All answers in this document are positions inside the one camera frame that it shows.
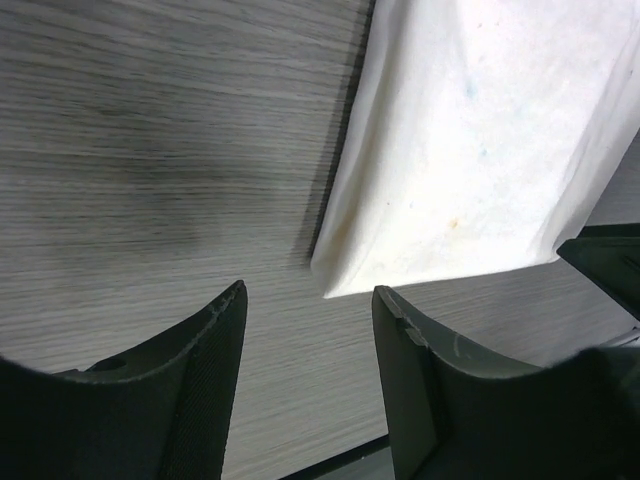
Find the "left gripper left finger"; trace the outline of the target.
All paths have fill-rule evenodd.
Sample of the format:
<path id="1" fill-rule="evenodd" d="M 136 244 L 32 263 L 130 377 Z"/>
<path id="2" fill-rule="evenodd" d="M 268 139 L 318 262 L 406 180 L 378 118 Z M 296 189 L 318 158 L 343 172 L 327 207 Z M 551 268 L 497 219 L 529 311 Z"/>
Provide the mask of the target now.
<path id="1" fill-rule="evenodd" d="M 90 368 L 1 363 L 5 479 L 217 479 L 248 295 L 235 282 L 197 313 Z"/>

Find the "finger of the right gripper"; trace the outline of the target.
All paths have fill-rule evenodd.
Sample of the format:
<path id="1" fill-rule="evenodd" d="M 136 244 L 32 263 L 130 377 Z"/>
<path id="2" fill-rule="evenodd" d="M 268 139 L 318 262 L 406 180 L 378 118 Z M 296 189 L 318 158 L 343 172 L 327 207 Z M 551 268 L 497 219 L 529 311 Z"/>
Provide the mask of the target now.
<path id="1" fill-rule="evenodd" d="M 558 255 L 639 320 L 640 225 L 584 227 Z"/>

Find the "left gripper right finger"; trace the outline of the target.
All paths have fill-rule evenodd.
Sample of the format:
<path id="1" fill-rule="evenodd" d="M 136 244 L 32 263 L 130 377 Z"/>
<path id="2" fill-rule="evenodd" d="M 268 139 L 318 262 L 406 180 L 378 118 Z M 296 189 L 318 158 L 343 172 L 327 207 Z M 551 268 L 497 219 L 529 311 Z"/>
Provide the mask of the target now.
<path id="1" fill-rule="evenodd" d="M 372 319 L 397 478 L 638 477 L 637 348 L 588 348 L 537 367 L 384 286 L 373 292 Z"/>

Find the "white t shirt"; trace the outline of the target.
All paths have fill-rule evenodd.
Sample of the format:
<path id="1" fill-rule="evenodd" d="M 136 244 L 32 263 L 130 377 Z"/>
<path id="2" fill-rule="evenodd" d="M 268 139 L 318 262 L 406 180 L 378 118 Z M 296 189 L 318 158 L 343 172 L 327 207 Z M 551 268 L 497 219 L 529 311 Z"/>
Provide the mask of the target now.
<path id="1" fill-rule="evenodd" d="M 377 2 L 321 294 L 555 261 L 638 129 L 635 1 Z"/>

